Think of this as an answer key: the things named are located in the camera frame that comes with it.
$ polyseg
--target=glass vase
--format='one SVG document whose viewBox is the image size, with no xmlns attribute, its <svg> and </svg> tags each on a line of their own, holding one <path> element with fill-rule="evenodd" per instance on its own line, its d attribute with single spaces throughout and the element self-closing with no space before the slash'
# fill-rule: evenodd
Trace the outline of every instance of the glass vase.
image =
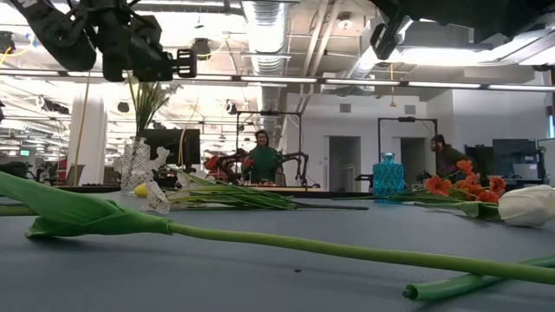
<svg viewBox="0 0 555 312">
<path fill-rule="evenodd" d="M 145 183 L 148 161 L 150 161 L 150 146 L 145 144 L 145 138 L 136 138 L 132 144 L 125 145 L 121 174 L 122 194 L 133 195 L 135 187 Z"/>
<path fill-rule="evenodd" d="M 374 165 L 374 196 L 395 195 L 402 192 L 405 171 L 395 163 L 393 153 L 382 153 L 382 162 Z"/>
</svg>

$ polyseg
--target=blue glass vase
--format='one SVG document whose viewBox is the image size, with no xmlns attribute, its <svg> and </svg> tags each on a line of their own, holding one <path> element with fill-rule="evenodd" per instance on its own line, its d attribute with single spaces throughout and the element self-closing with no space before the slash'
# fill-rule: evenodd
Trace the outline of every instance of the blue glass vase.
<svg viewBox="0 0 555 312">
<path fill-rule="evenodd" d="M 394 153 L 382 153 L 382 162 L 374 165 L 374 196 L 395 195 L 402 192 L 405 170 L 395 163 Z"/>
</svg>

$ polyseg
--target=white tulip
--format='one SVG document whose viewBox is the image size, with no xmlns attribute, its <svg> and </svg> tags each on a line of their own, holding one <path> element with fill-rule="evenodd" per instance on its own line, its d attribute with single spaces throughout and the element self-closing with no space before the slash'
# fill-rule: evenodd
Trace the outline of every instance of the white tulip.
<svg viewBox="0 0 555 312">
<path fill-rule="evenodd" d="M 555 190 L 538 185 L 510 191 L 499 199 L 499 215 L 509 225 L 542 225 L 555 218 Z"/>
</svg>

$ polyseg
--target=pillar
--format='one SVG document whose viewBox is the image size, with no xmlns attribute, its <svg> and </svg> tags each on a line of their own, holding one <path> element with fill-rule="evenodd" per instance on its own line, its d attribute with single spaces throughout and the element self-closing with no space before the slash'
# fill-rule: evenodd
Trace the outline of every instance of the pillar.
<svg viewBox="0 0 555 312">
<path fill-rule="evenodd" d="M 71 109 L 68 165 L 75 163 L 75 152 L 79 141 L 82 113 L 85 106 L 85 87 L 76 92 Z M 78 165 L 85 165 L 79 185 L 102 184 L 104 182 L 104 156 L 106 152 L 106 131 L 108 126 L 107 107 L 104 104 L 101 85 L 90 85 L 85 119 L 82 129 Z"/>
</svg>

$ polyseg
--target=blue-gray table surface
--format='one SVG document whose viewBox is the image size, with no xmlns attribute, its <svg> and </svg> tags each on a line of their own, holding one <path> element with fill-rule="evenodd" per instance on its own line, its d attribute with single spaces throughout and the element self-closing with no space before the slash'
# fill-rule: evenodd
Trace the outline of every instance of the blue-gray table surface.
<svg viewBox="0 0 555 312">
<path fill-rule="evenodd" d="M 143 202 L 118 193 L 97 196 L 134 208 Z M 330 204 L 328 200 L 307 201 Z M 554 253 L 554 224 L 542 229 L 514 228 L 420 207 L 334 203 L 370 209 L 176 211 L 168 217 L 210 229 L 503 261 Z M 411 302 L 402 297 L 406 284 L 462 273 L 179 235 L 35 242 L 23 235 L 32 221 L 0 218 L 3 312 L 555 310 L 555 286 L 550 285 L 509 281 L 443 302 Z"/>
</svg>

